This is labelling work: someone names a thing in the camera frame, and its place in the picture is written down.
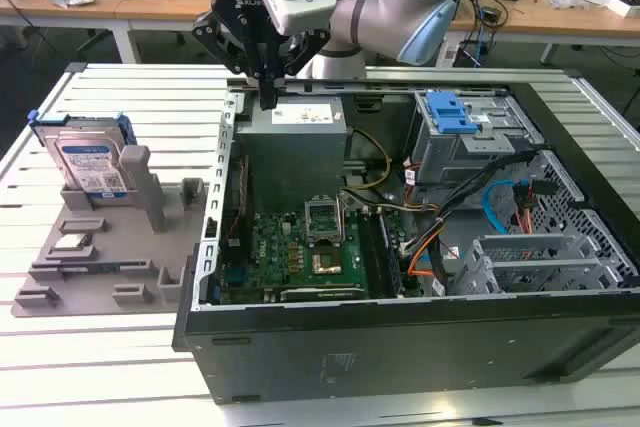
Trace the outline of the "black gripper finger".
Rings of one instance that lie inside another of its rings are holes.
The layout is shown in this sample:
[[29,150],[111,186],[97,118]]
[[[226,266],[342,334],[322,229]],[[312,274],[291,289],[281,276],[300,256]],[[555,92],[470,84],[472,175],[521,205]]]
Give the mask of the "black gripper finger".
[[296,74],[316,55],[330,40],[328,29],[314,29],[292,36],[275,34],[277,42],[277,61],[274,74],[275,83],[283,83],[287,76]]
[[262,110],[278,100],[278,34],[264,16],[249,12],[207,12],[197,19],[195,39],[232,73],[244,73],[258,90]]

